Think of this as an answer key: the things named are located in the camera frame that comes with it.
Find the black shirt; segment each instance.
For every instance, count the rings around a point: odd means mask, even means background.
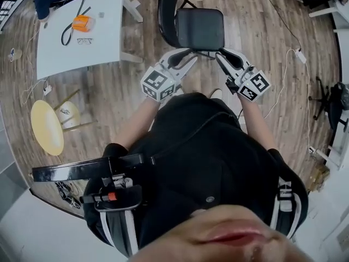
[[[105,155],[126,152],[110,145]],[[279,171],[287,167],[277,150],[266,151],[240,129],[221,100],[199,93],[172,98],[158,112],[151,131],[132,146],[129,154],[134,153],[155,159],[155,166],[133,177],[149,200],[134,212],[139,248],[195,210],[222,204],[245,206],[269,224]],[[86,194],[92,192],[88,187]],[[84,210],[89,227],[96,230],[97,212],[91,205]]]

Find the black chair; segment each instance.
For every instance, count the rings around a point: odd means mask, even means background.
[[[316,80],[320,84],[321,89],[321,99],[313,99],[311,96],[309,96],[310,101],[317,101],[320,102],[320,108],[317,113],[317,115],[313,116],[314,120],[317,120],[323,111],[326,111],[328,113],[328,120],[331,128],[336,131],[338,123],[342,123],[344,125],[344,132],[346,132],[349,124],[349,119],[346,121],[341,119],[342,111],[344,109],[343,104],[341,102],[341,96],[342,96],[342,85],[341,83],[337,83],[333,87],[331,87],[331,92],[329,91],[328,86],[326,86],[326,93],[324,91],[322,81],[317,76]]]
[[[170,46],[190,48],[199,54],[224,47],[222,12],[197,8],[189,0],[183,0],[176,10],[178,1],[159,0],[158,25],[164,40]]]

